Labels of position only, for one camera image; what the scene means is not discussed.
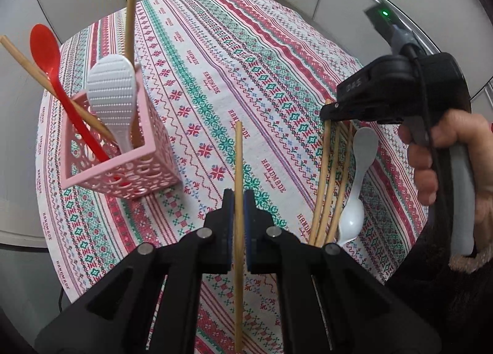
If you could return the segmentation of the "person right hand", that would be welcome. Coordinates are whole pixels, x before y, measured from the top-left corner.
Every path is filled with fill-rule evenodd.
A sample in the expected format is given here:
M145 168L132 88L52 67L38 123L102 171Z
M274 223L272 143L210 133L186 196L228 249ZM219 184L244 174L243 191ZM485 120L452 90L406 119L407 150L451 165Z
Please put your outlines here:
M423 205L435 202L439 181L432 169L429 149L412 141L408 127L399 127L399 138L408 146L408 162L414 169L414 183L418 200ZM475 243L478 250L492 243L492 131L482 115L451 109L431 129L431 138L437 148L448 148L456 143L468 148L475 179Z

